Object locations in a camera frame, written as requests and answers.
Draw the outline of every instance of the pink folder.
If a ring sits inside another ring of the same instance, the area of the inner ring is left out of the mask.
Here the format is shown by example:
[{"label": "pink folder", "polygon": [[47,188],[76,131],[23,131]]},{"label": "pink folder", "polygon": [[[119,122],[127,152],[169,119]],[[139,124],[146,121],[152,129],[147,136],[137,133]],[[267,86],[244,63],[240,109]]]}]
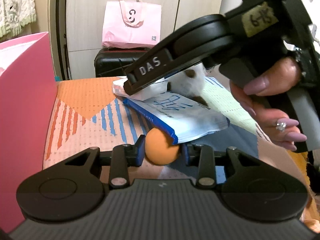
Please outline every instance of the pink folder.
[{"label": "pink folder", "polygon": [[42,170],[56,96],[48,33],[0,43],[0,227],[5,232],[24,220],[16,190]]}]

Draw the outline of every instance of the handwritten label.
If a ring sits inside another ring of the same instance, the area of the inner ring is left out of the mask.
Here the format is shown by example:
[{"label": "handwritten label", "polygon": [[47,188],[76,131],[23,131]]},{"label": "handwritten label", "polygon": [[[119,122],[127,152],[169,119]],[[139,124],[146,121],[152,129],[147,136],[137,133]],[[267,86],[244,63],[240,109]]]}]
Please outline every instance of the handwritten label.
[{"label": "handwritten label", "polygon": [[153,105],[161,106],[162,110],[174,110],[174,111],[179,111],[180,109],[186,109],[187,107],[193,106],[193,105],[177,102],[180,98],[181,97],[178,95],[173,95],[165,100],[154,101]]},{"label": "handwritten label", "polygon": [[267,2],[252,8],[242,15],[242,24],[249,38],[277,22],[278,19]]}]

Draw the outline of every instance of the white tissue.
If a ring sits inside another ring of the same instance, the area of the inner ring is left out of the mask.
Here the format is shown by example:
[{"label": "white tissue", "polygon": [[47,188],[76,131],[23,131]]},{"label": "white tissue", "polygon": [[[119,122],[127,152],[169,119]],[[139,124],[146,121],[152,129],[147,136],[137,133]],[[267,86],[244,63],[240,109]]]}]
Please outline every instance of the white tissue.
[{"label": "white tissue", "polygon": [[132,98],[139,101],[144,101],[149,98],[155,97],[160,95],[163,92],[167,91],[167,84],[168,81],[164,80],[164,78],[159,79],[158,81],[152,83],[151,85],[145,87],[144,89],[140,90],[139,92],[135,93],[132,96],[129,96],[123,88],[124,82],[128,79],[123,78],[113,82],[113,93],[117,96]]}]

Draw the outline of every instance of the wardrobe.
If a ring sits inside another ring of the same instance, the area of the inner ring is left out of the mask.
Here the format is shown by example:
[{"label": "wardrobe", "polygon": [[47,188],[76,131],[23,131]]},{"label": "wardrobe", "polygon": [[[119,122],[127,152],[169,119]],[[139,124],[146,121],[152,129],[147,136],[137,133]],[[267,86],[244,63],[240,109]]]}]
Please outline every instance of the wardrobe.
[{"label": "wardrobe", "polygon": [[[107,1],[117,0],[66,0],[70,79],[95,77],[93,62],[102,48],[102,26]],[[142,1],[162,6],[160,39],[198,17],[219,13],[221,4],[221,0]]]}]

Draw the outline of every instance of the hand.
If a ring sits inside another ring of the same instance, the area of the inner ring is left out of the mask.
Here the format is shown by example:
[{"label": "hand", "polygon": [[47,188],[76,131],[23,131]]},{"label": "hand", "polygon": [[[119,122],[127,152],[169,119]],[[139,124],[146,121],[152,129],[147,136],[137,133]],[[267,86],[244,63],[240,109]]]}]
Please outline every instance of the hand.
[{"label": "hand", "polygon": [[[295,86],[301,77],[301,70],[297,63],[290,57],[276,62],[258,78],[249,82],[243,89],[230,81],[230,89],[233,97],[260,125],[262,130],[269,136],[271,141],[288,150],[295,151],[294,142],[303,142],[307,139],[300,133],[297,120],[279,109],[266,109],[263,105],[253,102],[249,95],[272,96],[287,92]],[[287,124],[284,131],[276,129],[277,123]]]}]

